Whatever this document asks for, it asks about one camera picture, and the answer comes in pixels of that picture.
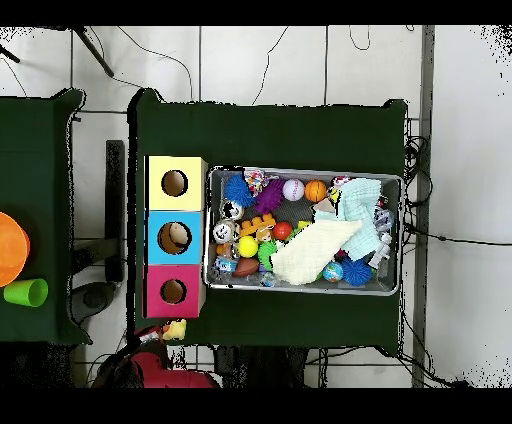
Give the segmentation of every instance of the white cloth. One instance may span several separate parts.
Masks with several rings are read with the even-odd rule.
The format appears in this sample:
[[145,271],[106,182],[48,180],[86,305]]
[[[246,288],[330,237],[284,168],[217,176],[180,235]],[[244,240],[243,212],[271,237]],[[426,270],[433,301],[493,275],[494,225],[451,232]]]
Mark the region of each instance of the white cloth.
[[270,256],[276,277],[293,285],[311,283],[350,237],[361,221],[314,222]]

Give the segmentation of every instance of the yellow ball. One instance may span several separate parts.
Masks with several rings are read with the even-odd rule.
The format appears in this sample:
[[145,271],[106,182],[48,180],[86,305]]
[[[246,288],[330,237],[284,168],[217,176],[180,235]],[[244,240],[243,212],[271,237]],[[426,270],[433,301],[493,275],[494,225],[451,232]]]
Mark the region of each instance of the yellow ball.
[[258,252],[258,242],[251,236],[243,236],[238,241],[238,253],[244,258],[253,257]]

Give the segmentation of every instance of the green tablecloth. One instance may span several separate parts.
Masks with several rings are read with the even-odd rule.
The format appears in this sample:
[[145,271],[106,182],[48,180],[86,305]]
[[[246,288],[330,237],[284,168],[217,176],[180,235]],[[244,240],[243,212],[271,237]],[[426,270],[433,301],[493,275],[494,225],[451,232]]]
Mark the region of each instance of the green tablecloth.
[[43,306],[5,302],[0,289],[0,341],[89,342],[70,319],[70,180],[67,134],[83,98],[65,90],[51,99],[0,97],[0,211],[27,232],[31,250],[18,279],[48,282]]
[[[139,164],[129,176],[129,191],[136,187],[136,217],[130,207],[128,218],[129,239],[136,234],[136,267],[129,271],[136,328],[163,322],[141,315],[145,155],[200,156],[210,166],[402,176],[405,112],[402,100],[384,107],[239,107],[163,103],[154,90],[139,90],[128,109],[129,172]],[[135,258],[133,250],[129,255]],[[398,329],[399,292],[373,297],[209,289],[200,317],[187,324],[185,343],[378,345],[396,354]]]

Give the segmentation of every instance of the red ball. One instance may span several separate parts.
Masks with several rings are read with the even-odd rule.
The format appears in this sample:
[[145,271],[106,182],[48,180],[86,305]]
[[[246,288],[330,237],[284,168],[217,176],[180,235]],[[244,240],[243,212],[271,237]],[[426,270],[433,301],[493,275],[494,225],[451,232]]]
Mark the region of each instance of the red ball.
[[287,222],[279,222],[274,226],[272,232],[276,239],[284,241],[292,232],[292,226]]

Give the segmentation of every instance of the gray tray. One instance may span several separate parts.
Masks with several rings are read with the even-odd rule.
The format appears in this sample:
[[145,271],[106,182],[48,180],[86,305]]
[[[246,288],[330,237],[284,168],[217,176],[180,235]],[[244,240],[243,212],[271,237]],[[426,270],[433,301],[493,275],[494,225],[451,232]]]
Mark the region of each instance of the gray tray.
[[[382,259],[376,275],[367,284],[362,287],[353,287],[341,280],[338,283],[331,283],[324,278],[309,284],[295,286],[286,281],[277,281],[274,287],[264,287],[261,285],[263,274],[256,273],[247,277],[233,277],[231,273],[219,272],[213,268],[215,262],[215,240],[213,239],[213,227],[220,220],[220,202],[223,199],[224,183],[229,177],[243,170],[261,169],[266,175],[277,175],[279,177],[290,179],[298,178],[304,184],[312,179],[322,180],[327,186],[330,185],[332,178],[339,175],[348,175],[354,178],[372,178],[382,182],[382,194],[388,198],[387,208],[395,215],[395,224],[390,230],[393,237],[391,243],[390,258]],[[223,167],[216,166],[208,171],[206,186],[208,190],[208,202],[206,208],[206,231],[205,231],[205,252],[203,261],[203,279],[209,287],[214,289],[231,290],[273,290],[285,292],[301,293],[324,293],[324,294],[360,294],[372,296],[389,296],[397,290],[401,273],[401,253],[402,240],[401,228],[403,221],[403,189],[404,182],[402,178],[396,175],[386,174],[362,174],[344,171],[308,171],[296,169],[273,169],[273,168],[254,168],[254,167]],[[297,221],[311,221],[312,203],[305,197],[290,202],[284,200],[281,205],[272,211],[276,221],[288,221],[293,228],[296,228]],[[242,220],[250,220],[257,215],[254,209],[248,208]]]

